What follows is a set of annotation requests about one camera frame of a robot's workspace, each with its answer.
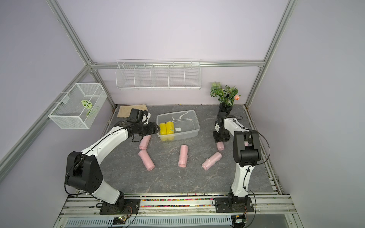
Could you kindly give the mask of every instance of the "white wire basket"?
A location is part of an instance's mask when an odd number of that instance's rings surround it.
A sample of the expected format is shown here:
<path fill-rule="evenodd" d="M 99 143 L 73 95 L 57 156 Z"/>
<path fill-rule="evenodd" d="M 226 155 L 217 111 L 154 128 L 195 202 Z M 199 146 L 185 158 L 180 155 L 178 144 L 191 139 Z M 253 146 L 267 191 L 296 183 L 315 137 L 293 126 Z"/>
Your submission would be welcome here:
<path fill-rule="evenodd" d="M 200 61 L 118 63 L 116 87 L 128 89 L 200 89 Z"/>
<path fill-rule="evenodd" d="M 101 84 L 75 83 L 48 117 L 61 129 L 90 129 L 106 98 Z"/>

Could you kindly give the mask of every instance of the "gray marble tabletop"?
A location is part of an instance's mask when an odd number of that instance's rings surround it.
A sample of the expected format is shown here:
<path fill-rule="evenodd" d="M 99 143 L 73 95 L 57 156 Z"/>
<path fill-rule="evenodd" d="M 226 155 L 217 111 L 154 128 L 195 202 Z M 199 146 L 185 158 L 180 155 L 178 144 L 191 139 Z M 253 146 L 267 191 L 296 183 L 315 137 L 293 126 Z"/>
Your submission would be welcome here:
<path fill-rule="evenodd" d="M 150 121 L 155 122 L 159 114 L 194 110 L 198 117 L 200 131 L 197 137 L 162 142 L 157 134 L 152 135 L 147 152 L 155 168 L 147 171 L 138 156 L 139 143 L 131 138 L 119 144 L 101 163 L 105 181 L 124 193 L 213 193 L 229 192 L 233 183 L 236 163 L 233 160 L 233 138 L 225 142 L 222 158 L 208 171 L 202 163 L 216 153 L 217 146 L 212 132 L 218 113 L 218 105 L 148 105 Z M 249 127 L 242 105 L 235 105 L 231 115 L 240 115 L 244 126 Z M 110 128 L 121 118 L 116 115 Z M 180 146 L 188 146 L 186 168 L 178 166 Z M 264 165 L 256 166 L 252 172 L 248 189 L 254 192 L 272 192 Z"/>

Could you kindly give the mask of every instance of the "artificial plant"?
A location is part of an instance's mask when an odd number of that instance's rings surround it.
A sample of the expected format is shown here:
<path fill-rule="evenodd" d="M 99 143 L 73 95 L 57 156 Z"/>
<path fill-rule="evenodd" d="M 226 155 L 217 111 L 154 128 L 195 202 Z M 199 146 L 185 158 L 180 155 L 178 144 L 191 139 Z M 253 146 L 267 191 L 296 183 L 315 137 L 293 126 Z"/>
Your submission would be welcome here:
<path fill-rule="evenodd" d="M 214 82 L 212 88 L 210 88 L 211 97 L 219 97 L 218 101 L 223 103 L 225 106 L 233 106 L 234 100 L 238 100 L 241 95 L 237 95 L 238 89 L 236 86 L 222 88 L 220 82 Z"/>

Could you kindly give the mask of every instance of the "plant pot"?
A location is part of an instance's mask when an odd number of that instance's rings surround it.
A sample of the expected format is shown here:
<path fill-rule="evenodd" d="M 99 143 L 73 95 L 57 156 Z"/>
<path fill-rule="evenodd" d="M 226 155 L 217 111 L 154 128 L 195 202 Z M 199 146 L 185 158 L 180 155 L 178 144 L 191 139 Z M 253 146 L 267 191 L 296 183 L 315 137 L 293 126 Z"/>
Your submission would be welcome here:
<path fill-rule="evenodd" d="M 233 106 L 226 106 L 224 103 L 219 104 L 219 111 L 225 112 L 227 114 L 227 116 L 230 114 L 232 109 L 233 109 Z"/>

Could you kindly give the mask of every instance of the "pink garbage bag roll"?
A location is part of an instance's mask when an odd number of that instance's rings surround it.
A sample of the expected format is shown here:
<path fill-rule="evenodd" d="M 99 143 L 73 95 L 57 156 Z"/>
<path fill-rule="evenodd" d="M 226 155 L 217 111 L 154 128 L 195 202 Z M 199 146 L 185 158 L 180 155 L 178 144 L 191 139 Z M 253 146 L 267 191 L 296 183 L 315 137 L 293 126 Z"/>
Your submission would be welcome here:
<path fill-rule="evenodd" d="M 222 158 L 222 154 L 219 152 L 216 152 L 213 154 L 212 157 L 208 158 L 201 166 L 205 171 L 210 169 L 217 161 L 219 161 Z"/>
<path fill-rule="evenodd" d="M 141 140 L 141 142 L 139 143 L 139 148 L 141 150 L 145 150 L 147 149 L 148 146 L 148 142 L 150 141 L 152 135 L 146 135 L 143 136 L 143 139 Z"/>
<path fill-rule="evenodd" d="M 218 148 L 219 151 L 224 150 L 224 144 L 223 144 L 223 142 L 217 142 L 217 148 Z"/>
<path fill-rule="evenodd" d="M 145 167 L 148 171 L 153 170 L 153 168 L 155 167 L 155 164 L 153 163 L 150 156 L 148 155 L 147 150 L 141 150 L 138 153 L 138 156 L 142 159 L 143 164 L 145 165 Z"/>
<path fill-rule="evenodd" d="M 188 146 L 181 145 L 180 147 L 180 157 L 179 157 L 179 167 L 185 168 L 188 161 Z"/>

